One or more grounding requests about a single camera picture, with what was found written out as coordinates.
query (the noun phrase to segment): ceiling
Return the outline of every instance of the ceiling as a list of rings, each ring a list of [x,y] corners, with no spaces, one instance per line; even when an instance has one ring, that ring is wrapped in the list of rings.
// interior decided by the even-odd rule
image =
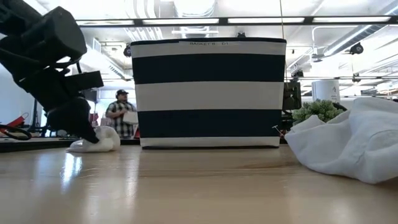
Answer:
[[[231,16],[280,16],[279,0],[25,0],[30,5],[39,3],[47,10],[62,6],[76,19],[127,19],[127,18],[170,18],[205,13],[211,6],[210,17]],[[357,16],[381,15],[398,6],[398,0],[282,0],[283,16]],[[311,26],[247,26],[247,27],[207,27],[207,37],[234,37],[237,32],[245,32],[247,37],[277,37],[287,39],[286,63],[289,75],[299,69],[306,77],[337,77],[360,75],[393,75],[398,71],[398,57],[390,49],[398,44],[398,27],[383,27],[378,32],[361,40],[364,53],[347,55],[342,52],[323,58],[314,63],[311,55],[313,48],[321,51],[328,46],[338,44],[345,35],[355,32],[357,27],[311,27]],[[86,41],[96,39],[101,44],[101,53],[120,68],[128,77],[131,75],[131,59],[123,55],[126,44],[142,39],[174,39],[186,35],[173,34],[184,30],[181,27],[161,27],[145,29],[123,28],[84,28]],[[120,81],[121,77],[107,68],[99,68],[107,85],[131,82]],[[379,80],[363,80],[353,85],[351,80],[341,81],[342,95],[358,95],[361,90],[375,88]],[[311,81],[302,83],[302,89],[309,91]]]

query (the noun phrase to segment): navy and white striped basket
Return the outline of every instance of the navy and white striped basket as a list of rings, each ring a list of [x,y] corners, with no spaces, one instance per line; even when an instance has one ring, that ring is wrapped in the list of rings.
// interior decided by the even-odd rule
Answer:
[[[279,146],[286,40],[131,44],[143,148]]]

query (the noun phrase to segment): potted plant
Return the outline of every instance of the potted plant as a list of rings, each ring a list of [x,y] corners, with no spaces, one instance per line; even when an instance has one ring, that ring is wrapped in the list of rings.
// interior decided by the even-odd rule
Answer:
[[[328,122],[343,112],[337,109],[330,100],[316,100],[312,103],[303,103],[303,106],[293,111],[293,125],[299,124],[312,115],[317,115],[323,122]]]

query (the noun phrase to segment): red object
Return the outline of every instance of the red object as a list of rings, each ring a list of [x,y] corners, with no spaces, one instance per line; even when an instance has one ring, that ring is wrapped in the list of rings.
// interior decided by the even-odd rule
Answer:
[[[136,131],[136,133],[134,134],[134,138],[135,138],[135,139],[139,139],[139,127],[137,127],[137,131]]]
[[[11,121],[9,124],[7,124],[7,126],[10,127],[16,127],[20,124],[22,124],[25,121],[25,118],[23,116],[20,116],[19,118],[15,119],[14,121]],[[0,129],[1,133],[4,133],[6,131],[6,129]]]

